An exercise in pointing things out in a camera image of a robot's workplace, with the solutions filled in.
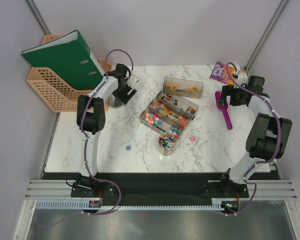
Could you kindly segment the magenta plastic scoop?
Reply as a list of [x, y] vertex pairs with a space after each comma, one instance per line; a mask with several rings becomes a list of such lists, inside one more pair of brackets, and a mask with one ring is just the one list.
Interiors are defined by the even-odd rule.
[[229, 113], [228, 113], [228, 103], [225, 102], [225, 106], [221, 106], [218, 101], [221, 97], [221, 92], [220, 91], [216, 91], [215, 94], [215, 102], [216, 102], [216, 107], [219, 111], [222, 112], [222, 115], [224, 117], [224, 120], [225, 120], [225, 124], [226, 124], [226, 127], [228, 130], [232, 130], [233, 129], [233, 125], [232, 125], [232, 122], [231, 122], [231, 118], [229, 116]]

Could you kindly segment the clear bin opaque star candies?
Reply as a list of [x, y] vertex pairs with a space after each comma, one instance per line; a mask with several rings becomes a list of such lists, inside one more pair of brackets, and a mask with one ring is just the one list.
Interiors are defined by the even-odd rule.
[[180, 124], [169, 118], [166, 118], [165, 116], [162, 116], [152, 108], [147, 108], [144, 110], [139, 119], [142, 124], [144, 124], [146, 127], [149, 127], [153, 131], [159, 134], [172, 134], [176, 139], [182, 135], [185, 129]]

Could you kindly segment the clear bin lollipops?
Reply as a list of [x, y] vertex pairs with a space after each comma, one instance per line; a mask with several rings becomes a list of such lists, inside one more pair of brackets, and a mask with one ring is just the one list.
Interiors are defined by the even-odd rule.
[[169, 90], [161, 90], [158, 94], [157, 97], [173, 106], [178, 108], [179, 110], [183, 111], [184, 113], [194, 116], [198, 109], [199, 106], [195, 104], [192, 101], [187, 100], [183, 96], [173, 93]]

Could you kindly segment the clear bin translucent star candies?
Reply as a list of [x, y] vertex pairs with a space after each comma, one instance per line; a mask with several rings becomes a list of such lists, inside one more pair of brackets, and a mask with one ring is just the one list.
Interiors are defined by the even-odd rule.
[[153, 100], [148, 107], [151, 113], [172, 125], [186, 127], [193, 119], [189, 114], [161, 99]]

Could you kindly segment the clear bin popsicle candies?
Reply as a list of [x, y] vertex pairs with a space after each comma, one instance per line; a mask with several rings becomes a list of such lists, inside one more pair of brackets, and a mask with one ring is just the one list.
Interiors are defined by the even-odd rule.
[[163, 88], [182, 97], [200, 99], [203, 93], [204, 83], [166, 76], [164, 78]]

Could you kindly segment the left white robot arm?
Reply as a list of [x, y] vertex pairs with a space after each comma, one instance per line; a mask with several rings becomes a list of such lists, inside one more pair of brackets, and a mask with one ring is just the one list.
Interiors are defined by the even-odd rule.
[[137, 93], [129, 83], [132, 72], [132, 68], [118, 63], [113, 71], [104, 74], [90, 93], [77, 99], [76, 123], [83, 134], [82, 175], [87, 173], [88, 177], [94, 178], [98, 174], [98, 142], [106, 124], [105, 101], [113, 96], [122, 105], [127, 105]]

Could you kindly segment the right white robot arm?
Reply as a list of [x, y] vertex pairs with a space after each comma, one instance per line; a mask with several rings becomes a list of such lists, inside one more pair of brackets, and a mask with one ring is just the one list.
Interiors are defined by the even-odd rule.
[[234, 73], [231, 77], [234, 85], [224, 85], [215, 92], [216, 107], [222, 112], [227, 128], [233, 128], [228, 106], [247, 106], [255, 120], [245, 143], [246, 153], [221, 177], [219, 191], [225, 197], [247, 184], [260, 167], [283, 156], [292, 128], [292, 121], [281, 117], [263, 92], [263, 77], [248, 77], [245, 73]]

